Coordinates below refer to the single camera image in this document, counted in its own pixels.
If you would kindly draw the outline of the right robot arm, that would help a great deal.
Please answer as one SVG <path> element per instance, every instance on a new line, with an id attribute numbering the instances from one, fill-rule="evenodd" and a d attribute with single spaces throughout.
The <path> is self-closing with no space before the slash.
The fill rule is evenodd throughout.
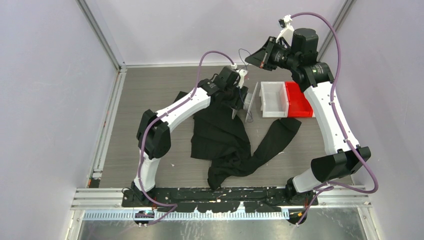
<path id="1" fill-rule="evenodd" d="M 298 28 L 292 31 L 291 44 L 284 38 L 270 36 L 265 44 L 245 61 L 263 70 L 289 70 L 312 107 L 324 139 L 326 155 L 311 160 L 310 168 L 290 178 L 285 186 L 285 198 L 291 205 L 299 205 L 313 189 L 322 183 L 350 176 L 371 157 L 369 147 L 362 147 L 350 132 L 336 96 L 331 93 L 334 77 L 330 67 L 317 60 L 319 37 L 315 30 Z M 341 130 L 340 123 L 345 124 Z"/>

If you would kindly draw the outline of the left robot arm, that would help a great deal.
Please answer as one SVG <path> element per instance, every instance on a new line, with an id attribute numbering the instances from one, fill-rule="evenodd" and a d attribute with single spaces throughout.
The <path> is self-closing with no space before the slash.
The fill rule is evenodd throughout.
<path id="1" fill-rule="evenodd" d="M 244 85 L 248 70 L 236 64 L 225 66 L 211 79 L 203 79 L 196 86 L 170 106 L 156 112 L 146 110 L 136 133 L 140 160 L 136 177 L 131 183 L 133 198 L 141 207 L 153 202 L 156 173 L 160 159 L 171 148 L 173 130 L 195 113 L 218 105 L 229 110 L 231 119 L 244 108 L 248 88 Z"/>

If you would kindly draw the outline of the white perforated cable spool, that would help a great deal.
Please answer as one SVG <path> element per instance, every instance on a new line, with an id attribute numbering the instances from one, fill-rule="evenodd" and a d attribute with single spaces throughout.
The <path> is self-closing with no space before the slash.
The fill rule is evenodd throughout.
<path id="1" fill-rule="evenodd" d="M 254 108 L 258 87 L 259 83 L 257 82 L 252 91 L 249 91 L 249 88 L 246 86 L 237 87 L 235 89 L 236 100 L 235 108 L 233 108 L 233 116 L 241 112 L 245 114 L 245 123 L 252 123 L 254 121 L 252 109 Z"/>

